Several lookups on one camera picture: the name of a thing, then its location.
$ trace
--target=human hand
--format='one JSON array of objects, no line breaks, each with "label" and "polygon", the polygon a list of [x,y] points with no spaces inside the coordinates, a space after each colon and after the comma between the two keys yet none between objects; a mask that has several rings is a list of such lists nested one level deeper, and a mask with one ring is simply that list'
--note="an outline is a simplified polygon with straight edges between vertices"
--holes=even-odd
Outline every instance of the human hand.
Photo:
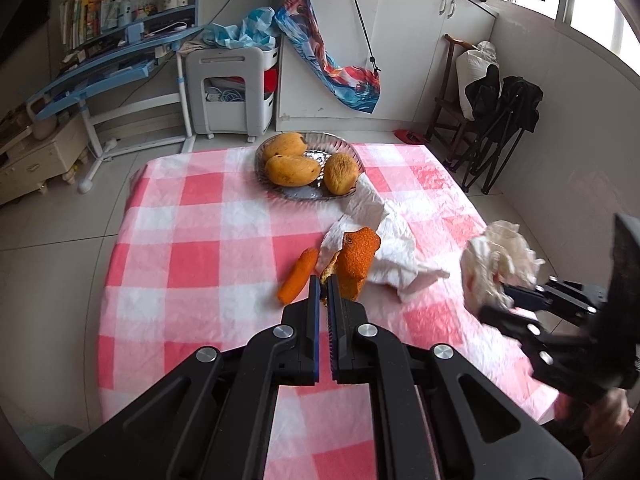
[{"label": "human hand", "polygon": [[582,430],[589,438],[589,454],[598,456],[616,445],[620,434],[631,419],[632,410],[626,402],[626,392],[612,388],[589,408]]}]

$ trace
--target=small wooden cabinet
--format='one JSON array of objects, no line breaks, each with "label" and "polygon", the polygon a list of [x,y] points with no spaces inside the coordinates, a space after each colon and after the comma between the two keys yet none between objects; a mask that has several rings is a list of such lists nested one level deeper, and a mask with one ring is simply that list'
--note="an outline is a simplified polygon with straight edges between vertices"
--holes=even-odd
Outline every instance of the small wooden cabinet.
[{"label": "small wooden cabinet", "polygon": [[[311,0],[327,52],[341,66],[370,68],[353,0]],[[444,34],[488,40],[495,13],[470,0],[358,0],[380,67],[373,114],[343,105],[282,40],[276,129],[381,130],[425,124],[444,72]]]},{"label": "small wooden cabinet", "polygon": [[88,142],[82,117],[76,114],[49,137],[28,136],[8,152],[0,168],[0,204],[41,189],[49,178],[66,173],[81,156]]}]

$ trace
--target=cloth bag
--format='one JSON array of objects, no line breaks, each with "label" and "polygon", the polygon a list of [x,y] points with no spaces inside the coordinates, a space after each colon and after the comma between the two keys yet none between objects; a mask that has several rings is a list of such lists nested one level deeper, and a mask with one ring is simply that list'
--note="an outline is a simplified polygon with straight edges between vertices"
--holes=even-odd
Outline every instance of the cloth bag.
[{"label": "cloth bag", "polygon": [[[358,2],[354,1],[360,13]],[[300,57],[342,104],[359,112],[373,113],[380,98],[379,69],[361,15],[360,24],[369,46],[372,71],[359,66],[341,67],[329,56],[311,0],[287,0],[276,10],[273,20]]]},{"label": "cloth bag", "polygon": [[456,60],[460,109],[467,121],[474,120],[474,109],[469,99],[466,98],[466,86],[486,76],[486,69],[492,64],[499,68],[495,47],[488,41],[481,41],[478,43],[477,50],[467,50],[460,54]]}]

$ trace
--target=table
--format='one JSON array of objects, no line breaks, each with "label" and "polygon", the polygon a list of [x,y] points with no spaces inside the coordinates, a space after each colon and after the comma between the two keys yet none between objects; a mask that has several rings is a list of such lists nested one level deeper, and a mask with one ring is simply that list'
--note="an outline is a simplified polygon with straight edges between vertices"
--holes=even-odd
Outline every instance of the table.
[{"label": "table", "polygon": [[[409,344],[448,342],[534,418],[556,392],[529,377],[518,345],[463,307],[460,253],[484,222],[424,146],[355,146],[376,189],[398,201],[418,248],[450,271],[409,304],[367,283],[371,322]],[[277,324],[277,283],[319,247],[341,200],[296,203],[255,181],[254,148],[181,153],[150,162],[132,190],[106,279],[98,336],[105,420],[195,349],[222,351]],[[265,479],[375,478],[366,385],[331,381],[321,309],[320,382],[281,387]]]}]

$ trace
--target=white cloth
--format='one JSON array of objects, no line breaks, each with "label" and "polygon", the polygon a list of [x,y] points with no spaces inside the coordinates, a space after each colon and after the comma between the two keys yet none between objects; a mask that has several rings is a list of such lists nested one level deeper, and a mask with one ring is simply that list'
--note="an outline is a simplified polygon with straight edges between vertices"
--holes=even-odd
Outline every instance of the white cloth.
[{"label": "white cloth", "polygon": [[431,269],[420,261],[414,234],[400,214],[398,204],[383,199],[364,173],[358,179],[345,214],[324,236],[316,269],[322,271],[334,253],[342,248],[342,235],[345,232],[363,227],[373,229],[382,241],[367,281],[395,287],[402,302],[410,301],[437,279],[449,277],[445,270]]},{"label": "white cloth", "polygon": [[519,225],[500,220],[466,243],[460,258],[465,308],[474,316],[484,304],[513,307],[502,283],[534,288],[544,260],[536,258]]}]

